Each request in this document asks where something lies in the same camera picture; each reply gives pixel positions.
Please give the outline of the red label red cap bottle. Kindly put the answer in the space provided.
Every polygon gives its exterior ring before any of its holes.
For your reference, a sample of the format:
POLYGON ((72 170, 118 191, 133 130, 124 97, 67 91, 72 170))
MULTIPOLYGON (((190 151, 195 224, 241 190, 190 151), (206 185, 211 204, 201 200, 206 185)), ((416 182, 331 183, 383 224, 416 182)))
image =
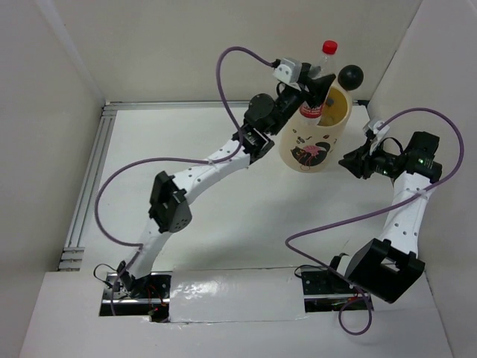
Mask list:
POLYGON ((322 45, 319 61, 309 71, 312 86, 308 87, 308 92, 311 97, 300 107, 301 119, 305 125, 318 125, 321 121, 329 89, 335 80, 334 55, 337 50, 336 41, 326 40, 322 45))

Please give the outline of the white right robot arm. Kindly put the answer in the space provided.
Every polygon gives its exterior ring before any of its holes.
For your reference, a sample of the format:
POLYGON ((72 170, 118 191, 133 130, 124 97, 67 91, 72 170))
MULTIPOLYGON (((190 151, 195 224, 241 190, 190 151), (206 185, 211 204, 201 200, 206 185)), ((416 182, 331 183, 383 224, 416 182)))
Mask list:
POLYGON ((442 175, 442 165, 435 162, 439 141, 438 136, 417 131, 395 155, 368 139, 339 160, 357 178, 377 173, 392 179, 394 198, 381 234, 354 254, 347 269, 339 266, 326 273, 328 289, 343 292, 352 282, 392 304, 422 275, 425 264, 418 257, 417 241, 432 194, 427 186, 442 175))

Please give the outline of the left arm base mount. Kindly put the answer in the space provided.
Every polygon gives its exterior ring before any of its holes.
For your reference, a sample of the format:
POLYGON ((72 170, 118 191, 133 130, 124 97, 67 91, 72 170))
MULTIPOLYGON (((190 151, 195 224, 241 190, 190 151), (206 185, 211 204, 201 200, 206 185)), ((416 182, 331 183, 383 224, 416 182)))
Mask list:
POLYGON ((100 317, 144 316, 155 323, 170 322, 171 272, 153 272, 133 292, 116 279, 117 273, 112 269, 100 263, 92 271, 93 277, 103 284, 100 317))

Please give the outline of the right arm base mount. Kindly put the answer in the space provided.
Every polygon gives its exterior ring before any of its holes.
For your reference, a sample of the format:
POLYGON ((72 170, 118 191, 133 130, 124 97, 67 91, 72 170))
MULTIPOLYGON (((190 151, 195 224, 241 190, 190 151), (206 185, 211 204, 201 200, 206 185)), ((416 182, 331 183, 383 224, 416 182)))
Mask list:
POLYGON ((301 265, 294 276, 302 284, 306 313, 367 310, 366 303, 354 287, 329 273, 323 266, 301 265))

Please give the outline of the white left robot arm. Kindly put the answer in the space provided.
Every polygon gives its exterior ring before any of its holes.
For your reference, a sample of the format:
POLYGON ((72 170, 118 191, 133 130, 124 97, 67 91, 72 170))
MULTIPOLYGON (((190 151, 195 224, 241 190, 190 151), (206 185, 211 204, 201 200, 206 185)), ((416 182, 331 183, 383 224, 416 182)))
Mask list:
POLYGON ((200 194, 264 157, 274 146, 270 137, 283 129, 302 104, 318 107, 325 102, 336 76, 310 75, 309 70, 310 65, 303 64, 292 75, 295 82, 286 84, 277 98, 264 93, 255 95, 244 114, 243 125, 205 164, 174 175, 156 175, 149 220, 139 238, 139 253, 132 263, 121 261, 117 268, 123 292, 132 298, 145 294, 154 261, 170 236, 191 223, 190 206, 200 194))

